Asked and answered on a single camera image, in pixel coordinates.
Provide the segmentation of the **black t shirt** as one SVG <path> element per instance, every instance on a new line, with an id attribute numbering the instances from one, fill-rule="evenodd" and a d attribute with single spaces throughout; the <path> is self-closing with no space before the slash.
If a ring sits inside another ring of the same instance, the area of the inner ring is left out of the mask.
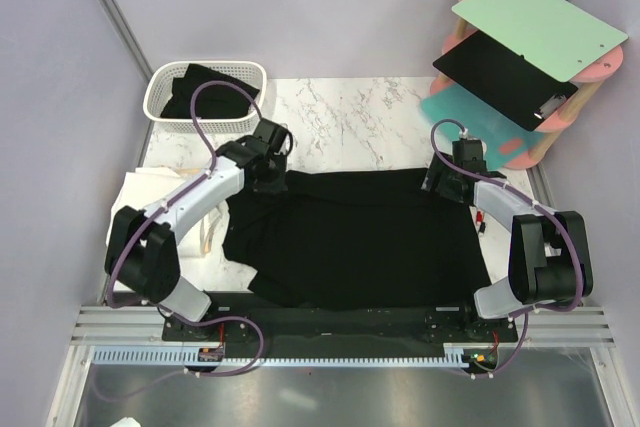
<path id="1" fill-rule="evenodd" d="M 467 206 L 423 190 L 425 169 L 286 174 L 286 191 L 228 200 L 225 257 L 285 307 L 422 307 L 490 283 Z"/>

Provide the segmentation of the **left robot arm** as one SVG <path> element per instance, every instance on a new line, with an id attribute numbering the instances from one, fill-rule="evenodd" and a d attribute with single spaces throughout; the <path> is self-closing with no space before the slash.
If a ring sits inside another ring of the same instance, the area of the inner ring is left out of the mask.
<path id="1" fill-rule="evenodd" d="M 262 119 L 252 134 L 214 149 L 209 164 L 170 193 L 142 209 L 120 208 L 104 264 L 108 305 L 116 306 L 113 288 L 119 282 L 176 314 L 196 339 L 215 336 L 220 318 L 213 300 L 181 274 L 178 244 L 215 207 L 241 191 L 283 191 L 292 147 L 293 135 L 286 127 Z"/>

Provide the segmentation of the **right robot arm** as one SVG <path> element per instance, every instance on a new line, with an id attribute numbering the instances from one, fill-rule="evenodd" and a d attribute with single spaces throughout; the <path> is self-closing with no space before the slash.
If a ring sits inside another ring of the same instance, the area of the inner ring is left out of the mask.
<path id="1" fill-rule="evenodd" d="M 510 234 L 507 276 L 474 293 L 475 306 L 458 315 L 467 339 L 483 339 L 494 319 L 534 308 L 566 311 L 594 287 L 583 217 L 536 203 L 488 171 L 478 140 L 460 139 L 451 155 L 436 151 L 423 189 L 472 206 L 492 217 Z"/>

